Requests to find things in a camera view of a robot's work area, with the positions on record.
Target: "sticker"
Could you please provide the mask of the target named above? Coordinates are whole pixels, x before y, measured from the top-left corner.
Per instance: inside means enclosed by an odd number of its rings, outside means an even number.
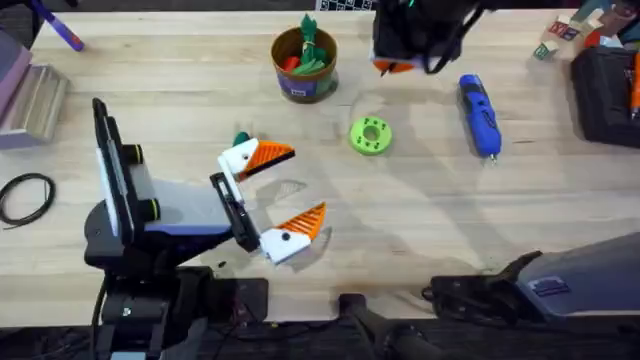
[[[295,81],[278,73],[280,88],[294,96],[314,96],[316,94],[315,81]]]
[[[563,294],[571,292],[567,283],[558,276],[548,276],[527,283],[529,289],[539,297]]]

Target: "wire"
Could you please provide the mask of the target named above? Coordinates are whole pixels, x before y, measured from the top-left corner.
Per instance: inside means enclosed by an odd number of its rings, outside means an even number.
[[[377,359],[375,348],[374,348],[373,344],[371,343],[371,340],[369,339],[369,335],[367,334],[367,330],[364,328],[362,323],[360,323],[360,320],[358,320],[358,318],[355,317],[355,315],[352,314],[352,315],[350,315],[350,317],[351,317],[351,320],[353,321],[353,323],[355,324],[356,329],[360,333],[360,338],[362,340],[363,345],[367,349],[367,355],[369,356],[369,359],[370,360]]]
[[[72,344],[66,344],[63,345],[61,347],[59,347],[56,350],[53,351],[49,351],[46,353],[42,353],[42,354],[38,354],[38,355],[34,355],[31,357],[24,357],[24,358],[5,358],[3,360],[42,360],[45,358],[48,358],[50,356],[54,356],[54,355],[66,355],[67,353],[70,353],[72,351],[79,351],[84,349],[87,346],[87,342],[88,339],[83,339],[80,343],[72,345]]]
[[[330,328],[331,326],[337,324],[340,321],[340,318],[331,320],[331,321],[327,321],[326,323],[323,323],[321,325],[318,326],[310,326],[307,324],[304,324],[304,326],[306,327],[306,329],[301,330],[301,331],[297,331],[293,334],[289,334],[289,335],[285,335],[285,336],[265,336],[265,337],[240,337],[240,336],[235,336],[230,334],[229,336],[236,340],[236,341],[240,341],[240,342],[247,342],[247,343],[256,343],[256,342],[280,342],[280,341],[285,341],[285,340],[290,340],[305,334],[309,334],[309,333],[315,333],[315,332],[321,332],[321,331],[325,331],[328,328]],[[213,329],[215,332],[217,332],[220,335],[225,335],[223,334],[220,330],[216,329],[215,327],[211,327],[211,329]]]
[[[220,345],[218,345],[218,348],[216,349],[216,352],[213,355],[213,358],[211,358],[211,360],[216,360],[218,358],[218,356],[220,355],[220,352],[222,351],[222,348],[224,347],[224,343],[227,341],[227,339],[229,339],[229,337],[236,330],[237,327],[238,327],[238,324],[233,325],[231,330],[229,330],[226,334],[224,334],[224,336],[222,337],[222,340],[220,340]]]
[[[44,204],[42,204],[42,206],[40,206],[33,213],[21,219],[12,219],[8,217],[4,209],[4,202],[6,200],[7,195],[9,195],[9,192],[11,192],[11,190],[13,190],[16,186],[20,185],[22,182],[27,180],[32,180],[32,179],[40,179],[45,182]],[[49,196],[47,196],[47,185],[49,185]],[[53,200],[55,199],[55,197],[56,197],[56,184],[48,176],[45,176],[39,173],[27,173],[27,174],[22,174],[14,178],[13,180],[9,181],[0,190],[0,221],[12,226],[8,228],[4,228],[3,230],[15,229],[38,220],[40,217],[42,217],[42,215],[44,215],[49,210],[49,208],[53,204]]]
[[[93,306],[93,315],[91,316],[91,334],[89,335],[89,358],[96,359],[96,333],[98,332],[98,320],[100,318],[100,311],[102,310],[102,302],[104,301],[104,294],[107,292],[107,273],[102,278],[102,284],[98,291],[98,297],[96,298],[96,304]]]

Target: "green gear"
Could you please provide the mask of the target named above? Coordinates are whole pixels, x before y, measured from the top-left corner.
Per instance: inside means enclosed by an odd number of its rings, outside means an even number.
[[[391,145],[391,127],[376,116],[365,116],[351,125],[351,146],[362,155],[382,154]]]

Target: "wooden block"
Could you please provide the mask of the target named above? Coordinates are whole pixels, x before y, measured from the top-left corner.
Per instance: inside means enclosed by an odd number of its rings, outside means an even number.
[[[545,41],[533,52],[533,56],[538,60],[550,59],[559,48],[555,41]]]
[[[600,19],[602,15],[604,15],[604,9],[597,8],[589,15],[589,19]]]
[[[556,34],[558,36],[562,36],[564,32],[569,28],[569,24],[571,23],[571,19],[566,15],[560,15],[556,18],[556,21],[549,28],[549,32],[552,34]]]
[[[562,33],[560,37],[567,41],[571,41],[575,39],[578,34],[580,34],[580,24],[572,21],[571,23],[569,23],[569,27],[564,31],[564,33]]]
[[[602,27],[602,23],[598,19],[591,19],[582,25],[582,32],[585,35],[591,34],[594,30]]]

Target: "wooden table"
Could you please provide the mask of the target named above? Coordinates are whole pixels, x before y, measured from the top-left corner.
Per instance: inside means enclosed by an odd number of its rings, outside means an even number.
[[[279,92],[275,35],[302,13],[86,13],[61,18],[87,43],[73,52],[45,27],[34,63],[71,80],[55,142],[0,153],[0,183],[50,175],[58,198],[41,220],[0,232],[0,326],[87,324],[101,273],[83,261],[83,223],[101,200],[91,98],[141,143],[152,174],[207,186],[235,133],[289,143],[297,156],[243,184],[254,219],[278,223],[326,201],[312,251],[274,267],[233,241],[191,264],[266,277],[272,320],[327,319],[361,291],[386,316],[430,316],[416,297],[431,276],[501,269],[534,249],[562,251],[640,230],[640,152],[588,143],[574,125],[567,62],[530,59],[556,11],[486,15],[463,56],[438,76],[380,78],[368,63],[372,13],[317,13],[339,46],[337,92],[316,105]],[[498,165],[472,154],[456,82],[478,73],[503,134]],[[393,147],[364,157],[347,143],[363,115],[388,120]],[[42,184],[9,200],[42,201]]]

